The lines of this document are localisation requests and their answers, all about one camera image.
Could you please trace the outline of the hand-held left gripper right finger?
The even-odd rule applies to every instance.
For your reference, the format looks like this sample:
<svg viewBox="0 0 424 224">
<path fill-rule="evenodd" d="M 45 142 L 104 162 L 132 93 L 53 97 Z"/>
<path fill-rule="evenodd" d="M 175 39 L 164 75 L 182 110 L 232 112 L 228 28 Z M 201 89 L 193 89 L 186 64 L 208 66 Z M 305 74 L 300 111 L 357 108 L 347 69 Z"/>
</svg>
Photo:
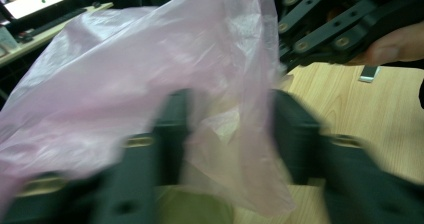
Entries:
<svg viewBox="0 0 424 224">
<path fill-rule="evenodd" d="M 320 124 L 292 95 L 273 91 L 272 134 L 277 151 L 295 184 L 306 185 L 317 177 L 314 149 Z"/>
</svg>

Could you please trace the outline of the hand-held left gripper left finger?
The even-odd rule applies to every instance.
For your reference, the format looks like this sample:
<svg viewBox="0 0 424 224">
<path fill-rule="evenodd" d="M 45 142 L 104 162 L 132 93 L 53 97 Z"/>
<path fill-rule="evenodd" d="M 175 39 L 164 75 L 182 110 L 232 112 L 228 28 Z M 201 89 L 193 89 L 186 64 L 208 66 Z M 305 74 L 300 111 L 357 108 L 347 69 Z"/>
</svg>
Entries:
<svg viewBox="0 0 424 224">
<path fill-rule="evenodd" d="M 191 91 L 181 89 L 168 95 L 159 109 L 153 133 L 160 139 L 159 184 L 175 185 L 179 181 L 184 143 L 190 134 L 188 111 Z"/>
</svg>

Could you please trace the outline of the black keyboard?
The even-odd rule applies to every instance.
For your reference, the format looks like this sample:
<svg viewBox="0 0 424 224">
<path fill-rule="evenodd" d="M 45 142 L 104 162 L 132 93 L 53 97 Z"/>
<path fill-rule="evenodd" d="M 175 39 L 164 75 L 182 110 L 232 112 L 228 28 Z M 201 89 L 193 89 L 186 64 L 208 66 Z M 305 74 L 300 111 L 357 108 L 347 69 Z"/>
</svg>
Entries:
<svg viewBox="0 0 424 224">
<path fill-rule="evenodd" d="M 45 23 L 44 25 L 41 25 L 35 29 L 30 29 L 28 31 L 22 32 L 18 35 L 18 39 L 21 42 L 26 42 L 27 40 L 32 40 L 34 36 L 37 36 L 47 30 L 50 30 L 53 27 L 58 26 L 59 24 L 65 23 L 71 19 L 73 19 L 74 17 L 86 12 L 87 9 L 86 8 L 78 8 L 75 9 L 69 13 L 66 13 L 65 15 L 56 18 L 48 23 Z"/>
</svg>

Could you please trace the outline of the wooden background desk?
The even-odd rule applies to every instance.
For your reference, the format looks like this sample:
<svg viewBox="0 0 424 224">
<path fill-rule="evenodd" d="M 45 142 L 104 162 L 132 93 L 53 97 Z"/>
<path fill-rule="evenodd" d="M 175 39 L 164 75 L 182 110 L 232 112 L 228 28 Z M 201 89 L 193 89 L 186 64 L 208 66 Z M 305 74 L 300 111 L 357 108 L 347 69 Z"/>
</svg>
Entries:
<svg viewBox="0 0 424 224">
<path fill-rule="evenodd" d="M 18 48 L 10 51 L 8 54 L 0 57 L 0 68 L 8 65 L 10 62 L 25 56 L 26 54 L 34 51 L 35 49 L 48 44 L 61 30 L 70 22 L 66 20 L 38 35 L 27 43 L 19 43 Z"/>
</svg>

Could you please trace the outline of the pink plastic bag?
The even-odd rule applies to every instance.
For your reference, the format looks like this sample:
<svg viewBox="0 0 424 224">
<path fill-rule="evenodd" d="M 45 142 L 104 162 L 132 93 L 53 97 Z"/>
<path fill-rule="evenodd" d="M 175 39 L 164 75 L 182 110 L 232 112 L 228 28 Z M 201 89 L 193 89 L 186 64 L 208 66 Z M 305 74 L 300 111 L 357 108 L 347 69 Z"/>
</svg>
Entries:
<svg viewBox="0 0 424 224">
<path fill-rule="evenodd" d="M 183 182 L 267 216 L 293 210 L 271 137 L 282 75 L 274 0 L 171 0 L 84 13 L 0 110 L 0 217 L 31 177 L 89 176 L 191 89 Z"/>
</svg>

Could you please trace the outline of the green plastic bin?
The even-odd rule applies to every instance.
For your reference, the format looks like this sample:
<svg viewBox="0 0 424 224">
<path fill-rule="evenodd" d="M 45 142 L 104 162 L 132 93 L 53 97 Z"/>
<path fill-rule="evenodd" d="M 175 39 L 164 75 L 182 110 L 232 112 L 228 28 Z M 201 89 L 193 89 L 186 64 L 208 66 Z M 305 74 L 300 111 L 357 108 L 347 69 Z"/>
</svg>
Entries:
<svg viewBox="0 0 424 224">
<path fill-rule="evenodd" d="M 175 186 L 156 189 L 158 224 L 233 224 L 234 210 L 227 202 Z"/>
</svg>

